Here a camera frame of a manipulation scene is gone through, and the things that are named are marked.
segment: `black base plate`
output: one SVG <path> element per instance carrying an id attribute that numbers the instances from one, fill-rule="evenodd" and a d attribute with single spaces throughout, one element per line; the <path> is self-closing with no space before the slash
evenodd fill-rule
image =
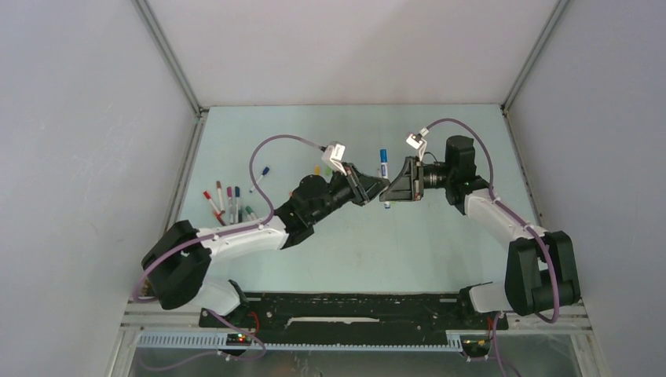
<path id="1" fill-rule="evenodd" d="M 447 345 L 447 330 L 487 330 L 494 313 L 462 317 L 456 294 L 358 295 L 247 293 L 249 310 L 260 322 L 264 342 L 354 346 Z M 299 317 L 367 317 L 378 322 L 301 322 Z M 212 316 L 199 316 L 202 328 L 224 328 Z M 248 317 L 242 328 L 255 328 Z M 501 320 L 498 329 L 508 328 Z"/>

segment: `pen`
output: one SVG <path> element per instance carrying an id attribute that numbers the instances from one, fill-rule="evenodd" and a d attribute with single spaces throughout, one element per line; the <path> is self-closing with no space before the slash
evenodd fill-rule
<path id="1" fill-rule="evenodd" d="M 259 178 L 257 178 L 257 185 L 259 184 L 259 182 L 262 181 L 262 179 L 264 179 L 264 176 L 266 176 L 269 173 L 269 170 L 270 170 L 269 167 L 264 168 L 264 170 L 262 171 L 262 175 L 260 175 Z M 252 187 L 250 187 L 250 194 L 254 192 L 256 189 L 257 188 L 254 185 L 252 185 Z"/>
<path id="2" fill-rule="evenodd" d="M 236 220 L 239 224 L 243 222 L 243 210 L 240 206 L 240 187 L 236 186 L 236 205 L 234 206 L 234 209 L 236 210 Z"/>
<path id="3" fill-rule="evenodd" d="M 231 186 L 227 187 L 227 197 L 229 198 L 229 223 L 236 224 L 236 212 L 233 210 L 233 195 L 231 192 Z"/>
<path id="4" fill-rule="evenodd" d="M 379 149 L 379 159 L 382 163 L 382 178 L 389 179 L 389 158 L 385 149 Z M 384 202 L 384 208 L 391 208 L 391 202 Z"/>
<path id="5" fill-rule="evenodd" d="M 252 220 L 258 220 L 259 218 L 257 217 L 256 214 L 254 214 L 254 211 L 250 206 L 245 206 L 245 211 L 247 212 L 247 216 L 252 219 Z"/>
<path id="6" fill-rule="evenodd" d="M 225 214 L 225 200 L 222 197 L 222 183 L 220 181 L 217 182 L 218 184 L 218 200 L 220 200 L 220 217 Z"/>
<path id="7" fill-rule="evenodd" d="M 208 191 L 204 191 L 203 196 L 206 197 L 206 199 L 208 200 L 208 203 L 210 203 L 210 206 L 213 207 L 213 214 L 215 215 L 217 220 L 220 222 L 220 224 L 224 225 L 225 223 L 222 221 L 222 218 L 221 218 L 222 214 L 220 213 L 220 210 L 218 209 L 218 206 L 215 205 L 215 202 L 210 197 L 210 194 L 208 193 Z"/>

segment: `red wire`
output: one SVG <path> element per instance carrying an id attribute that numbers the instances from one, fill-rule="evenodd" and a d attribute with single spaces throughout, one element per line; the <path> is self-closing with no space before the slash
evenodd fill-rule
<path id="1" fill-rule="evenodd" d="M 254 333 L 253 333 L 253 335 L 255 335 L 259 332 L 259 326 L 260 326 L 259 316 L 257 316 L 257 313 L 255 313 L 255 312 L 249 312 L 247 315 L 249 317 L 254 317 L 254 322 L 257 324 L 257 326 L 256 326 L 257 328 L 254 330 Z"/>

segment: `green marker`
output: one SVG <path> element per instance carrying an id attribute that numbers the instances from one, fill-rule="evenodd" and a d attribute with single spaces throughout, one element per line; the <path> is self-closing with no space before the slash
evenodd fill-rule
<path id="1" fill-rule="evenodd" d="M 256 214 L 254 214 L 254 211 L 250 206 L 245 206 L 245 212 L 247 212 L 247 216 L 250 216 L 252 220 L 258 220 L 259 218 L 257 217 Z"/>

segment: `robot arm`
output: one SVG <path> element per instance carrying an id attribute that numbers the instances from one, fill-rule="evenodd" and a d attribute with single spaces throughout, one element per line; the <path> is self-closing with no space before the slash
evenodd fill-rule
<path id="1" fill-rule="evenodd" d="M 233 316 L 232 311 L 247 300 L 238 285 L 228 280 L 229 260 L 254 251 L 298 245 L 314 234 L 315 224 L 344 204 L 363 206 L 386 189 L 388 180 L 362 174 L 353 164 L 342 162 L 343 153 L 341 144 L 328 146 L 322 159 L 335 170 L 331 180 L 326 182 L 318 175 L 304 177 L 270 219 L 216 229 L 194 229 L 186 220 L 175 223 L 141 261 L 147 269 L 172 247 L 192 242 L 148 274 L 162 308 L 191 303 L 222 316 Z M 222 231 L 227 235 L 217 236 Z M 202 237 L 205 240 L 196 242 Z M 245 317 L 242 310 L 237 312 Z"/>
<path id="2" fill-rule="evenodd" d="M 402 171 L 379 200 L 416 201 L 423 198 L 425 189 L 445 189 L 449 204 L 482 224 L 507 250 L 505 281 L 464 288 L 462 301 L 479 313 L 502 310 L 524 316 L 552 309 L 553 287 L 548 271 L 540 270 L 538 264 L 544 256 L 536 234 L 547 245 L 553 261 L 560 305 L 577 302 L 580 288 L 571 239 L 564 232 L 548 232 L 520 222 L 519 216 L 491 195 L 489 183 L 476 174 L 473 139 L 450 137 L 445 161 L 423 164 L 423 135 L 422 130 L 408 137 L 408 144 L 419 150 L 419 156 L 405 158 Z"/>

